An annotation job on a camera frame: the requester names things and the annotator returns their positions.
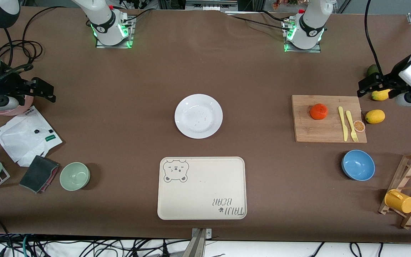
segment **pink bowl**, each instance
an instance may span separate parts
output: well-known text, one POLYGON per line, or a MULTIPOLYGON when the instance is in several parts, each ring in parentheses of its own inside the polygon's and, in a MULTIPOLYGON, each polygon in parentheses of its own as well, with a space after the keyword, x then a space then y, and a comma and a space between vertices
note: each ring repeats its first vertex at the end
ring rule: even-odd
POLYGON ((25 105, 21 106, 19 105, 15 109, 12 110, 5 110, 5 111, 0 111, 0 115, 2 116, 16 116, 19 114, 24 113, 31 105, 33 104, 34 96, 25 96, 25 105))

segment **orange fruit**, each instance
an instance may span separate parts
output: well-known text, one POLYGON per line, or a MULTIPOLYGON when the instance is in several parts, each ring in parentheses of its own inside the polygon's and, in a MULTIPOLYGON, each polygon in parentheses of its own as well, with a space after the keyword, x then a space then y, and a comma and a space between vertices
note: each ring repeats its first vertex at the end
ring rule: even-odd
POLYGON ((310 108, 310 116, 313 119, 324 119, 328 115, 328 108, 324 104, 315 104, 310 108))
POLYGON ((364 125, 364 122, 362 122, 360 120, 355 120, 353 122, 353 126, 354 126, 354 130, 356 130, 356 132, 363 132, 366 129, 366 126, 364 125))

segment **brown table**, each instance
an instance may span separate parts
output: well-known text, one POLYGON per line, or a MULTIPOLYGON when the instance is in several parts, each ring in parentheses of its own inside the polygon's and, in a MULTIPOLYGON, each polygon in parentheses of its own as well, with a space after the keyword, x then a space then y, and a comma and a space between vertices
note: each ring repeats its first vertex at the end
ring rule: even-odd
MULTIPOLYGON (((13 39, 39 8, 24 7, 13 39)), ((275 21, 260 14, 247 18, 275 21)), ((0 146, 11 178, 0 187, 0 218, 13 233, 188 238, 212 228, 223 240, 411 242, 397 215, 377 210, 402 154, 411 153, 411 107, 360 99, 383 109, 366 144, 296 143, 291 95, 355 96, 373 58, 362 15, 332 15, 321 54, 284 52, 281 32, 218 11, 153 11, 137 23, 132 49, 95 49, 80 9, 37 18, 26 39, 45 55, 23 77, 55 86, 57 102, 35 101, 64 143, 48 158, 86 163, 85 190, 67 192, 59 176, 43 194, 18 186, 26 168, 0 146), (193 140, 173 122, 178 102, 208 94, 223 108, 210 138, 193 140), (348 179, 348 150, 369 153, 375 176, 348 179), (248 215, 239 221, 162 221, 158 165, 166 156, 240 156, 246 163, 248 215)), ((384 72, 411 53, 406 17, 370 16, 370 35, 384 72)), ((0 30, 0 46, 6 43, 0 30)), ((25 62, 16 51, 15 65, 25 62)), ((9 117, 0 117, 0 126, 9 117)))

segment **blue bowl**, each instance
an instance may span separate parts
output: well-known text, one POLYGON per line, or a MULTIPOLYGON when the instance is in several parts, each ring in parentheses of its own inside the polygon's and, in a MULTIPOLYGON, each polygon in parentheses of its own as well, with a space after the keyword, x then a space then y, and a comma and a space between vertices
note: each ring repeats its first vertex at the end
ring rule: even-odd
POLYGON ((342 159, 342 169, 352 179, 366 181, 375 173, 374 160, 361 150, 351 150, 342 159))

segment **yellow knife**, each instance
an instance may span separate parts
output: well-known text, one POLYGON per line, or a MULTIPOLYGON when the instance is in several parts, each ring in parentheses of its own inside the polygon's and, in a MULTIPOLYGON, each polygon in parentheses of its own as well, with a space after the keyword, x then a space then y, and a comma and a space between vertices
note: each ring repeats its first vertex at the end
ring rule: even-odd
POLYGON ((348 128, 345 125, 344 109, 342 108, 342 106, 339 106, 339 116, 340 116, 340 121, 342 122, 342 129, 344 130, 344 141, 347 142, 347 140, 348 140, 348 128))

